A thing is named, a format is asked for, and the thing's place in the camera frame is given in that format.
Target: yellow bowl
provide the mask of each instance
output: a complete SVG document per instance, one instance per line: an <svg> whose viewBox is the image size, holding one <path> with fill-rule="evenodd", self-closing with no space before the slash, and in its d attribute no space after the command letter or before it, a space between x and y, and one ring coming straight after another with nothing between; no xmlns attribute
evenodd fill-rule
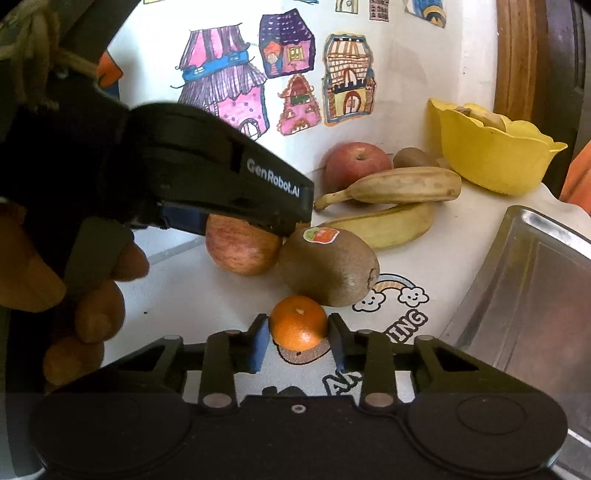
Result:
<svg viewBox="0 0 591 480"><path fill-rule="evenodd" d="M457 105L430 99L441 123L441 146L450 166L466 180L493 192L524 195L537 188L554 156L568 147L529 122L502 116L507 132L485 127L456 111ZM487 110L468 103L480 114Z"/></svg>

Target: kiwi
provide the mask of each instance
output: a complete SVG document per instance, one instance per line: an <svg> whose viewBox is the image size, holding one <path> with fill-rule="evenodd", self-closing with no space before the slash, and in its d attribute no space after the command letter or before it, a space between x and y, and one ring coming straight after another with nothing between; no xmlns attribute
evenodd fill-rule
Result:
<svg viewBox="0 0 591 480"><path fill-rule="evenodd" d="M327 227L296 230L281 248L278 265L294 293L329 307L363 300L379 277L378 258L368 244Z"/></svg>
<svg viewBox="0 0 591 480"><path fill-rule="evenodd" d="M394 168L406 167L438 167L437 160L431 158L423 150L414 147L403 148L394 157Z"/></svg>

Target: ripe banana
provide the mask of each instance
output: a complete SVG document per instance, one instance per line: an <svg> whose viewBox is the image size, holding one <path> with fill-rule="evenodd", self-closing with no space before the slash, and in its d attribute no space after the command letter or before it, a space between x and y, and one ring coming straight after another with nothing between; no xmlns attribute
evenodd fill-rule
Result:
<svg viewBox="0 0 591 480"><path fill-rule="evenodd" d="M447 202L462 191L462 178L440 167L395 168L368 175L348 189L329 193L314 202L315 210L355 199L366 203Z"/></svg>
<svg viewBox="0 0 591 480"><path fill-rule="evenodd" d="M341 218L321 226L348 230L373 249L394 247L415 240L426 233L435 220L435 205L413 203L380 212Z"/></svg>

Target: apple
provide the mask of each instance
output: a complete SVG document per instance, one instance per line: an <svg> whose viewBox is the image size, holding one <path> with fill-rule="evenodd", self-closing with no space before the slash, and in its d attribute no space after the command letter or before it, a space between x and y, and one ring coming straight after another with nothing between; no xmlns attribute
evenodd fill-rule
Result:
<svg viewBox="0 0 591 480"><path fill-rule="evenodd" d="M367 175L391 168L392 162L381 148L362 142L347 143L330 152L324 185L329 193L339 192Z"/></svg>
<svg viewBox="0 0 591 480"><path fill-rule="evenodd" d="M283 239L244 220L209 215L205 247L224 270L246 276L260 275L276 262Z"/></svg>

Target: orange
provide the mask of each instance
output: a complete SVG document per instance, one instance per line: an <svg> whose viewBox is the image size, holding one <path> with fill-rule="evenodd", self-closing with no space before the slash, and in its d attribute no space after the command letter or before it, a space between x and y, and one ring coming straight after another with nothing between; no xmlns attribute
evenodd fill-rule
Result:
<svg viewBox="0 0 591 480"><path fill-rule="evenodd" d="M328 324L324 308L301 296L281 300L269 320L275 343L295 352L305 352L317 346L326 337Z"/></svg>

